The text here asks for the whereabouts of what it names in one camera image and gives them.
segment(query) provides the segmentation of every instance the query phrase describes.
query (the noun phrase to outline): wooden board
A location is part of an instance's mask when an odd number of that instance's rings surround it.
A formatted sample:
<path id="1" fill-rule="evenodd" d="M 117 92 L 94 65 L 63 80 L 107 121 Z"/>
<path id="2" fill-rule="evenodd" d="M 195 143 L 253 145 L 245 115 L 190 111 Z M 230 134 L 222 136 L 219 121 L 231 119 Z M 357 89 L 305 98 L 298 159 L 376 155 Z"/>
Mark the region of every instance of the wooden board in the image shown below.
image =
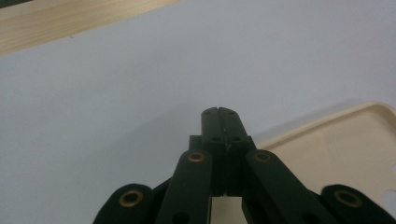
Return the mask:
<path id="1" fill-rule="evenodd" d="M 130 18 L 177 0 L 35 0 L 0 9 L 0 55 Z"/>

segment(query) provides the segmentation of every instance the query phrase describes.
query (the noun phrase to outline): white surface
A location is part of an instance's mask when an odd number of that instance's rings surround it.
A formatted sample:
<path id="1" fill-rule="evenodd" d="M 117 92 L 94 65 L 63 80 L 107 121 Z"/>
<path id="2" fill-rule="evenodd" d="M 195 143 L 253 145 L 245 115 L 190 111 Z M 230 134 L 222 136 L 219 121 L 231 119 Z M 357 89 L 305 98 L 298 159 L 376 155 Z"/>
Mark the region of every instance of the white surface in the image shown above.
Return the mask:
<path id="1" fill-rule="evenodd" d="M 256 142 L 396 106 L 395 23 L 394 1 L 189 0 L 0 58 L 0 222 L 92 223 L 169 177 L 211 106 Z"/>

